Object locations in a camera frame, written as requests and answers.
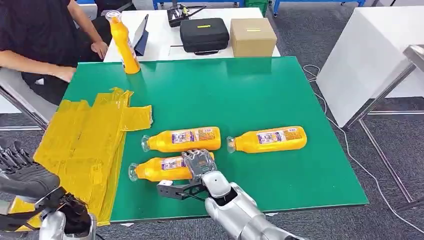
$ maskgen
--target green tabletop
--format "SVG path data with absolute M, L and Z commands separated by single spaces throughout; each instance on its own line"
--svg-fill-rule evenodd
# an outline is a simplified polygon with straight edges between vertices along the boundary
M 87 100 L 113 87 L 134 91 L 131 107 L 152 105 L 150 129 L 128 132 L 111 222 L 193 218 L 204 203 L 157 194 L 155 182 L 128 178 L 131 163 L 178 153 L 143 152 L 143 135 L 219 127 L 218 169 L 253 197 L 264 212 L 358 206 L 368 199 L 295 57 L 221 58 L 142 62 L 126 75 L 120 63 L 80 64 L 65 99 Z M 229 154 L 226 137 L 248 131 L 302 126 L 300 150 Z

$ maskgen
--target person's hand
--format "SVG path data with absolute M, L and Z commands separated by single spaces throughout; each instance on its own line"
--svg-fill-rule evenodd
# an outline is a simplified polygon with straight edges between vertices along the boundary
M 91 50 L 103 60 L 108 52 L 108 45 L 104 41 L 96 41 L 91 44 Z
M 71 66 L 56 66 L 52 75 L 69 83 L 76 70 L 75 67 Z

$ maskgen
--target bottle cap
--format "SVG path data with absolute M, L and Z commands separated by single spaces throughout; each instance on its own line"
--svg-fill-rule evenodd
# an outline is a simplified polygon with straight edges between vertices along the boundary
M 137 164 L 131 163 L 128 167 L 128 177 L 131 181 L 135 182 L 139 179 L 139 176 L 136 172 Z
M 121 22 L 121 13 L 117 10 L 110 10 L 106 13 L 106 19 L 113 24 Z
M 228 136 L 226 138 L 226 149 L 230 154 L 236 151 L 236 140 L 234 139 L 234 137 Z
M 142 138 L 141 138 L 141 147 L 143 148 L 143 151 L 144 152 L 148 152 L 149 150 L 150 150 L 150 147 L 149 147 L 149 136 L 147 136 L 147 135 L 144 135 Z

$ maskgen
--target upright yellow bottle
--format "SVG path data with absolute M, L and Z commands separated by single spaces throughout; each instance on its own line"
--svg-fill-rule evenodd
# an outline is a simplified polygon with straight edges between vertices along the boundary
M 108 11 L 106 19 L 109 20 L 110 32 L 122 56 L 123 69 L 127 74 L 137 73 L 140 70 L 140 64 L 128 37 L 128 28 L 121 21 L 121 13 L 116 10 Z

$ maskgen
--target floor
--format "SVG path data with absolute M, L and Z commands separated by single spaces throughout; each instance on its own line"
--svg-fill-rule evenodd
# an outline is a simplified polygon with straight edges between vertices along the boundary
M 152 9 L 150 1 L 137 1 L 138 9 Z M 282 3 L 278 18 L 267 16 L 278 36 L 278 49 L 282 56 L 296 56 L 301 65 L 322 66 L 342 32 L 356 4 L 346 3 Z M 232 7 L 232 3 L 214 4 L 210 7 Z M 424 110 L 422 98 L 388 99 L 379 109 Z M 381 144 L 387 158 L 402 176 L 404 184 L 413 197 L 424 196 L 424 118 L 422 116 L 371 117 L 365 120 L 375 138 Z M 0 116 L 0 126 L 21 123 L 31 124 L 20 114 Z M 340 144 L 346 149 L 343 134 L 334 129 Z M 2 132 L 12 141 L 23 141 L 33 152 L 42 137 L 42 132 Z M 375 152 L 371 142 L 359 124 L 347 132 L 351 154 L 380 181 L 382 191 L 392 206 L 405 203 L 389 172 Z M 374 180 L 356 163 L 351 161 L 360 184 L 370 204 L 362 207 L 332 208 L 279 213 L 267 217 L 269 221 L 296 235 L 310 240 L 371 240 L 405 239 L 424 240 L 424 235 L 395 217 L 381 198 Z M 2 199 L 10 196 L 0 195 Z M 424 207 L 400 214 L 403 218 L 424 229 Z M 131 227 L 122 225 L 98 228 L 106 240 L 165 240 L 228 239 L 221 226 L 210 218 L 193 220 L 151 221 L 136 223 Z M 30 234 L 26 239 L 37 239 Z

